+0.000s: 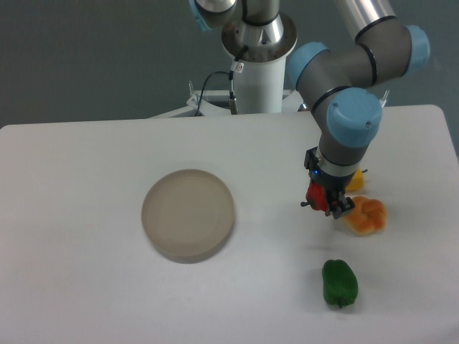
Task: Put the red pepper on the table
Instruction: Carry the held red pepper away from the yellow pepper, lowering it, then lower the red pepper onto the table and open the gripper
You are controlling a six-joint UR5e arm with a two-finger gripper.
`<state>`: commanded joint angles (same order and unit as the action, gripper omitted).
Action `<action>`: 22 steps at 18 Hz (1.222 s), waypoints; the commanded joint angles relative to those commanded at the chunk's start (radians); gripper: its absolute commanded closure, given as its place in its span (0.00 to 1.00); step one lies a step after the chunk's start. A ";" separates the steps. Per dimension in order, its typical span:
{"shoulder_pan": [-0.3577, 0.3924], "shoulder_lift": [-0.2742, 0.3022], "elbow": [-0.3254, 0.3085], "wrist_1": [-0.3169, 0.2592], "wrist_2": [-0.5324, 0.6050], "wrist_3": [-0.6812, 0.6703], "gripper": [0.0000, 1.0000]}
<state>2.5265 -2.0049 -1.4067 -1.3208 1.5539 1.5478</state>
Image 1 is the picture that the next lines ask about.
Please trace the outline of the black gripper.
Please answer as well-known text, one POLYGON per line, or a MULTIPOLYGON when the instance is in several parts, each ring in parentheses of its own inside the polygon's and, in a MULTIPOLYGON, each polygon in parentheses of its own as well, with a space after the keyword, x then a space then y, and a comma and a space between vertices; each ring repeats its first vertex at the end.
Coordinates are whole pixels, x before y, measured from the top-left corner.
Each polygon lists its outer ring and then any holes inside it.
MULTIPOLYGON (((310 179, 326 189, 326 216, 334 219, 347 216, 355 208, 355 203, 350 197, 346 197, 346 187, 356 173, 357 164, 341 166, 329 161, 319 147, 306 151, 304 167, 308 170, 310 179)), ((301 202, 302 207, 311 207, 313 210, 320 209, 320 202, 309 199, 301 202)))

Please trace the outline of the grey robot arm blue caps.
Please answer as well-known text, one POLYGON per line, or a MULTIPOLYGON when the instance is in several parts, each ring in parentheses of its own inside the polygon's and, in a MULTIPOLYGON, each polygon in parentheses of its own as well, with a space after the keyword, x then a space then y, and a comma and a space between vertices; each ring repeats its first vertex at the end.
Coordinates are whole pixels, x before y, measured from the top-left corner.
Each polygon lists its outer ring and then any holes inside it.
POLYGON ((346 187, 377 134, 383 105, 369 88, 423 68, 430 42, 417 26, 405 26, 388 1, 337 1, 353 45, 333 52, 325 44, 298 47, 291 18, 278 1, 190 1, 203 30, 219 27, 232 58, 232 114, 276 113, 289 77, 321 130, 306 152, 310 188, 323 203, 306 205, 340 218, 355 207, 346 187))

